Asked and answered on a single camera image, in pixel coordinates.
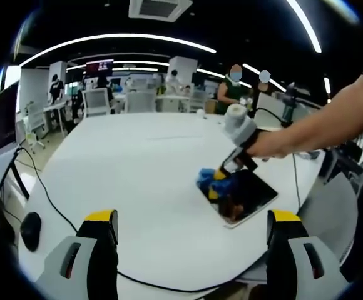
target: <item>round table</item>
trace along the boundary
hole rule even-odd
[[[77,228],[94,211],[118,210],[118,269],[123,274],[186,291],[225,283],[267,250],[268,209],[296,213],[299,207],[292,156],[257,160],[255,173],[279,195],[236,228],[225,227],[195,185],[201,168],[219,167],[235,147],[219,118],[179,113],[86,118],[53,154],[41,178],[51,200]],[[302,203],[323,158],[323,152],[314,161],[296,157]],[[26,205],[30,211],[43,220],[40,244],[29,252],[20,239],[19,262],[36,280],[45,257],[74,232],[49,205],[40,183]]]

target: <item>computer mouse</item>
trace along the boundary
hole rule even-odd
[[[39,232],[41,230],[41,218],[36,212],[29,212],[20,225],[20,235],[24,245],[31,252],[38,248]]]

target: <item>air conditioning vent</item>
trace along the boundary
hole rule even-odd
[[[130,0],[129,17],[175,22],[191,5],[191,0]]]

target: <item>face mask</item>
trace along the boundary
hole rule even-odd
[[[243,72],[230,72],[230,78],[233,81],[239,81],[243,76]]]

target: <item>ceiling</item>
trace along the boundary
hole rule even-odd
[[[129,0],[49,0],[33,14],[26,26],[22,45],[47,49],[76,38],[109,33],[143,33],[184,39],[217,50],[212,54],[167,41],[136,38],[97,39],[49,52],[26,68],[49,66],[58,60],[86,61],[148,60],[168,62],[167,57],[197,59],[202,69],[225,74],[232,64],[247,63],[267,69],[279,83],[295,81],[310,89],[312,100],[327,99],[323,76],[330,78],[332,94],[358,76],[363,65],[363,35],[360,27],[343,20],[323,0],[297,0],[306,13],[322,47],[314,51],[298,17],[286,0],[193,0],[193,4],[174,23],[128,17]],[[95,54],[117,53],[96,59],[79,59]],[[19,64],[30,55],[19,54]],[[243,81],[258,82],[247,69]]]

